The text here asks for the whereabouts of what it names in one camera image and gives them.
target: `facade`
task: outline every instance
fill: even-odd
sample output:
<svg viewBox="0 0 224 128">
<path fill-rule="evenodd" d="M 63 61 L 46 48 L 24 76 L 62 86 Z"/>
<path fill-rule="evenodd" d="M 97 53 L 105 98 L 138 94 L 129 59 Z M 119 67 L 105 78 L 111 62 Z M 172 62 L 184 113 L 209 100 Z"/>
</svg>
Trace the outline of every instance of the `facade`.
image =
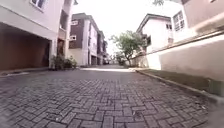
<svg viewBox="0 0 224 128">
<path fill-rule="evenodd" d="M 97 65 L 98 31 L 91 15 L 73 14 L 66 57 L 74 58 L 80 66 Z"/>
<path fill-rule="evenodd" d="M 224 25 L 222 0 L 182 0 L 171 15 L 174 41 L 215 31 Z"/>
<path fill-rule="evenodd" d="M 222 0 L 182 0 L 170 14 L 174 43 L 138 56 L 141 67 L 224 81 Z"/>
<path fill-rule="evenodd" d="M 103 41 L 103 64 L 105 64 L 108 61 L 108 53 L 107 53 L 107 41 Z"/>
<path fill-rule="evenodd" d="M 147 14 L 137 29 L 146 39 L 147 52 L 173 43 L 171 18 Z"/>
<path fill-rule="evenodd" d="M 97 37 L 97 64 L 102 65 L 103 64 L 103 46 L 104 46 L 104 34 L 102 31 L 98 32 L 98 37 Z"/>
<path fill-rule="evenodd" d="M 69 12 L 72 0 L 0 1 L 0 70 L 49 66 L 64 3 Z"/>
</svg>

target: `green tree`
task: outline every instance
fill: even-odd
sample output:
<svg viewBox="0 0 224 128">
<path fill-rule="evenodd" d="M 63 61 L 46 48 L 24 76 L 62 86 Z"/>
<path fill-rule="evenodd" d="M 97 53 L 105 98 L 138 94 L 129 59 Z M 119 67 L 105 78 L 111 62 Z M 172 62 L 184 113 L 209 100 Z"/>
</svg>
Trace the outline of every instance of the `green tree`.
<svg viewBox="0 0 224 128">
<path fill-rule="evenodd" d="M 111 40 L 116 43 L 117 47 L 121 50 L 121 53 L 128 60 L 131 65 L 131 57 L 134 51 L 139 52 L 141 47 L 145 44 L 142 37 L 132 31 L 121 33 L 119 36 L 112 36 Z"/>
<path fill-rule="evenodd" d="M 164 4 L 165 1 L 173 1 L 173 0 L 151 0 L 151 1 L 153 1 L 153 4 L 154 4 L 154 5 L 159 5 L 159 6 L 161 6 L 161 5 Z"/>
</svg>

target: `cobblestone road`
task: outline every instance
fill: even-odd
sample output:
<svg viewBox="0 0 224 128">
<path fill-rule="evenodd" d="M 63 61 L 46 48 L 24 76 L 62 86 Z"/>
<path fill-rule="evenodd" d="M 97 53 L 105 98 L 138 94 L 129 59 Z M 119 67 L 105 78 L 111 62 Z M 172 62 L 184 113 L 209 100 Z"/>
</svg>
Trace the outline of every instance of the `cobblestone road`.
<svg viewBox="0 0 224 128">
<path fill-rule="evenodd" d="M 113 68 L 0 78 L 0 128 L 198 128 L 207 120 L 200 99 Z"/>
</svg>

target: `paved street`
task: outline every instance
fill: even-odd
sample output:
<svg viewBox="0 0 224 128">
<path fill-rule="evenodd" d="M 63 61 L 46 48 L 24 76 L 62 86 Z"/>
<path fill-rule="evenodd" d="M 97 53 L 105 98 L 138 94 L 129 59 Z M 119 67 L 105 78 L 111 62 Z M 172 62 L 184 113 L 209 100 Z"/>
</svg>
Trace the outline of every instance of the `paved street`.
<svg viewBox="0 0 224 128">
<path fill-rule="evenodd" d="M 0 78 L 0 128 L 200 128 L 207 114 L 199 98 L 118 66 Z"/>
</svg>

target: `house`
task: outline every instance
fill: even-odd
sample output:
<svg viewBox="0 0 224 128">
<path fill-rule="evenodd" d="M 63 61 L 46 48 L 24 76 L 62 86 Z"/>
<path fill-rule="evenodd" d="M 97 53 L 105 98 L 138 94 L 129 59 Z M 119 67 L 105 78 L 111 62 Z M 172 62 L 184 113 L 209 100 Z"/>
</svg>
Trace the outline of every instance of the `house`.
<svg viewBox="0 0 224 128">
<path fill-rule="evenodd" d="M 107 53 L 107 41 L 103 41 L 103 51 L 102 51 L 102 55 L 103 55 L 103 64 L 106 63 L 106 61 L 108 61 L 108 53 Z"/>
<path fill-rule="evenodd" d="M 215 31 L 224 25 L 224 1 L 181 0 L 171 15 L 174 41 Z"/>
<path fill-rule="evenodd" d="M 224 81 L 222 5 L 222 0 L 175 0 L 170 7 L 172 11 L 167 15 L 171 19 L 173 43 L 159 42 L 161 47 L 148 50 L 146 55 L 136 56 L 132 62 L 155 70 Z M 147 25 L 140 25 L 139 28 L 147 34 L 146 37 L 150 37 L 151 33 L 145 31 Z M 152 40 L 148 48 L 154 45 Z"/>
<path fill-rule="evenodd" d="M 99 31 L 97 35 L 97 64 L 98 65 L 103 64 L 103 54 L 104 54 L 103 47 L 105 43 L 104 38 L 105 37 L 103 32 Z"/>
<path fill-rule="evenodd" d="M 58 39 L 63 40 L 59 23 L 66 26 L 73 2 L 1 0 L 0 70 L 48 67 Z"/>
<path fill-rule="evenodd" d="M 137 32 L 146 39 L 144 50 L 147 49 L 149 52 L 173 43 L 171 24 L 170 17 L 147 14 L 137 29 Z"/>
<path fill-rule="evenodd" d="M 79 66 L 97 65 L 98 26 L 91 15 L 73 14 L 67 57 Z"/>
</svg>

